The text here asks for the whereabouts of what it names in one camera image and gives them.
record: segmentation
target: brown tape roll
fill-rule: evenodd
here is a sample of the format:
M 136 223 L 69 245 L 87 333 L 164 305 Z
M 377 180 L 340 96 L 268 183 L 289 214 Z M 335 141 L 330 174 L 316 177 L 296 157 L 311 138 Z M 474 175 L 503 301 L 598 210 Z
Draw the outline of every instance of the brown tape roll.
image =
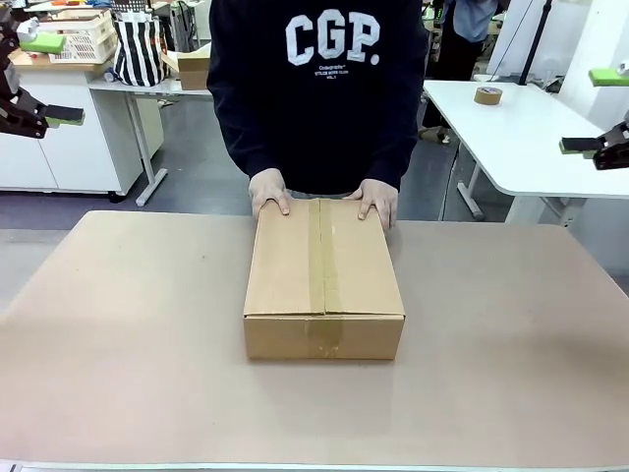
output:
M 476 89 L 476 95 L 474 101 L 481 105 L 497 105 L 500 103 L 502 97 L 502 90 L 494 87 L 478 87 Z

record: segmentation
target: open cardboard box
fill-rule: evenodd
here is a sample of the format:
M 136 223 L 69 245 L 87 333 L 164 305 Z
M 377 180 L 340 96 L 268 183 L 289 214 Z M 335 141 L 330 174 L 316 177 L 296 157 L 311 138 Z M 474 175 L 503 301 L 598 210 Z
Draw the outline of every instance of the open cardboard box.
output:
M 162 52 L 162 60 L 179 74 L 183 90 L 205 90 L 209 71 L 210 44 L 194 52 Z
M 267 204 L 245 302 L 252 359 L 394 359 L 405 314 L 379 218 L 359 202 Z

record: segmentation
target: navy sweatshirt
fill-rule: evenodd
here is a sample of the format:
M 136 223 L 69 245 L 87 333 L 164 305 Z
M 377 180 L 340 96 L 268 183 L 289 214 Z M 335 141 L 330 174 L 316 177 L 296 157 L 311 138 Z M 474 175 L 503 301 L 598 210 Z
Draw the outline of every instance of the navy sweatshirt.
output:
M 253 177 L 311 194 L 399 189 L 417 141 L 422 0 L 213 0 L 207 87 Z

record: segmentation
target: striped bag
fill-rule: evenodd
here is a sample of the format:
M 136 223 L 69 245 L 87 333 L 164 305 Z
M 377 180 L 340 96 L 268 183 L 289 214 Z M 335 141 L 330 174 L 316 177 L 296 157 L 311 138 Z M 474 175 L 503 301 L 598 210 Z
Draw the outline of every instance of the striped bag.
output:
M 118 47 L 114 56 L 116 79 L 128 86 L 153 87 L 168 74 L 161 60 L 166 42 L 158 19 L 146 23 L 114 22 Z

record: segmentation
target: sweatshirt sleeve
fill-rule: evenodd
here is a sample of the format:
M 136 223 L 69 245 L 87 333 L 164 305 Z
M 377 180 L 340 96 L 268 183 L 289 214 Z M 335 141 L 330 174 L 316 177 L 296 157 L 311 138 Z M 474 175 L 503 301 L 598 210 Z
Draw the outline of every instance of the sweatshirt sleeve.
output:
M 424 84 L 428 34 L 422 23 L 422 0 L 396 0 L 389 31 L 383 38 L 378 127 L 369 179 L 400 188 L 418 139 L 417 113 Z
M 214 0 L 209 13 L 212 45 L 207 88 L 214 99 L 223 140 L 236 165 L 250 178 L 276 167 L 257 112 L 254 11 L 257 0 Z

